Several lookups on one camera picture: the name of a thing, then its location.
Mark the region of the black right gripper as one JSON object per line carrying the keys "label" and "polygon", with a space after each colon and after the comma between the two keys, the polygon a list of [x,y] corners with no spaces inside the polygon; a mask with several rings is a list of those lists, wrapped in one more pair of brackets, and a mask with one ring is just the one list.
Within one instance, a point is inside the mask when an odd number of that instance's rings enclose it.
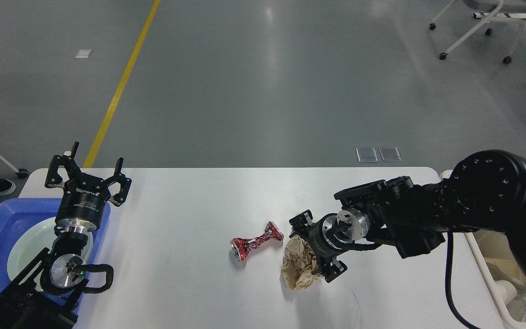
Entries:
{"label": "black right gripper", "polygon": [[348,243],[348,223],[339,220],[337,215],[325,215],[314,222],[311,210],[307,209],[291,218],[289,224],[290,238],[306,238],[325,282],[334,281],[348,269],[344,262],[338,260]]}

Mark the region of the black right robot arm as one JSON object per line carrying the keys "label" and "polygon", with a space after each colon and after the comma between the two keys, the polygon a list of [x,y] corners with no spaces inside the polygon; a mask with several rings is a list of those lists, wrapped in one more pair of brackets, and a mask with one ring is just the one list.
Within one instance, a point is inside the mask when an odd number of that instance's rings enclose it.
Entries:
{"label": "black right robot arm", "polygon": [[480,151],[435,184],[416,185],[400,176],[350,187],[334,198],[342,204],[340,212],[313,222],[305,210],[289,221],[290,237],[309,244],[326,282],[347,270],[337,259],[345,252],[391,245],[405,259],[429,254],[446,242],[445,298],[455,318],[472,329],[452,298],[453,233],[504,234],[526,277],[526,159],[521,156]]}

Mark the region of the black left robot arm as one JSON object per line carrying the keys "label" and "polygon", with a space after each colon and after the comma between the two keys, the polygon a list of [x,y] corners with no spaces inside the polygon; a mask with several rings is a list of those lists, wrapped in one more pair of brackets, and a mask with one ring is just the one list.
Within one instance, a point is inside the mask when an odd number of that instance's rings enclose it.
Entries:
{"label": "black left robot arm", "polygon": [[108,178],[84,173],[75,162],[79,143],[63,155],[53,156],[45,187],[59,188],[58,208],[51,248],[43,248],[0,292],[0,329],[71,329],[82,294],[100,294],[111,288],[114,269],[108,264],[88,264],[82,252],[89,234],[100,229],[105,207],[121,206],[132,180],[117,159]]}

